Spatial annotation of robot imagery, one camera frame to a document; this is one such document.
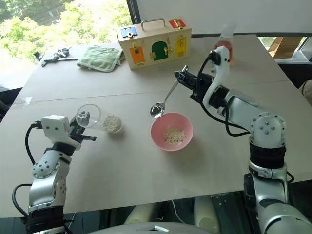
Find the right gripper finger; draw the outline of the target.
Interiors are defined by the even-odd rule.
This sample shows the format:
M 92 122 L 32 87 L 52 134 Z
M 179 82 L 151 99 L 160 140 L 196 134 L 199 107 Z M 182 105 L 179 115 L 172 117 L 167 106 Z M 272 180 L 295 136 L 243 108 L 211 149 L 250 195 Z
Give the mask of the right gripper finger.
M 190 90 L 195 89 L 195 79 L 194 78 L 189 78 L 189 77 L 179 77 L 177 78 L 177 81 L 187 87 Z
M 196 79 L 196 76 L 186 71 L 175 71 L 174 76 L 179 82 L 189 82 L 192 79 Z

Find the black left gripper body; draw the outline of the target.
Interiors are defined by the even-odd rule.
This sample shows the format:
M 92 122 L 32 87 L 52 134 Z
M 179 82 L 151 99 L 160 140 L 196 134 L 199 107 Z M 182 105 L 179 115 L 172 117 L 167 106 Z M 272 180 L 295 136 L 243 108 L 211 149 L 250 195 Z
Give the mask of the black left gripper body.
M 78 123 L 75 117 L 73 117 L 70 122 L 70 129 L 69 129 L 69 137 L 78 142 L 82 143 L 83 141 L 83 132 L 85 131 L 85 128 L 81 127 Z

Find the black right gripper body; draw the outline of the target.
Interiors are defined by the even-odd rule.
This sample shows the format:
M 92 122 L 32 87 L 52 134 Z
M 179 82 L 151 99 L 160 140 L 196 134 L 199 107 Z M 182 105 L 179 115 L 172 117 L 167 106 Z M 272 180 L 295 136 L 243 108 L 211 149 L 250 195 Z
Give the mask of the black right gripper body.
M 190 98 L 195 102 L 202 102 L 206 92 L 212 84 L 213 76 L 200 74 L 199 77 L 191 78 L 190 85 L 192 94 Z

